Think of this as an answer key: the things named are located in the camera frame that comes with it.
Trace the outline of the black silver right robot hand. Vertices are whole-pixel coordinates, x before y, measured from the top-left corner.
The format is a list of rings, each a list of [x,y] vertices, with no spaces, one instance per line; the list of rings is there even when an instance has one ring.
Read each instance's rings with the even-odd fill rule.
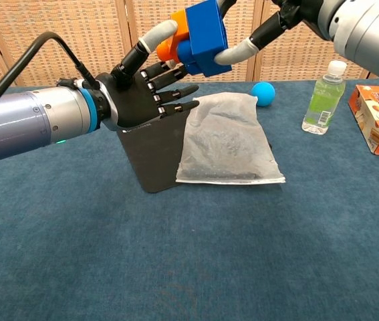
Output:
[[[274,1],[279,7],[270,18],[238,45],[218,53],[214,61],[220,66],[233,65],[255,56],[264,47],[299,23],[305,23],[316,35],[325,39],[318,25],[322,1]]]

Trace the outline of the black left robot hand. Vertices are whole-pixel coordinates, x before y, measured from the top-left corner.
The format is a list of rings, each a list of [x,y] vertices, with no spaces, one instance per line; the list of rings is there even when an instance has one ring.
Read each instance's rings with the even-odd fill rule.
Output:
[[[183,79],[186,68],[173,60],[158,61],[146,68],[142,65],[152,51],[173,36],[178,23],[163,21],[138,39],[111,72],[99,74],[96,79],[105,89],[110,106],[110,121],[118,128],[133,128],[147,122],[192,110],[199,101],[177,101],[196,92],[197,85],[177,90],[163,89]]]

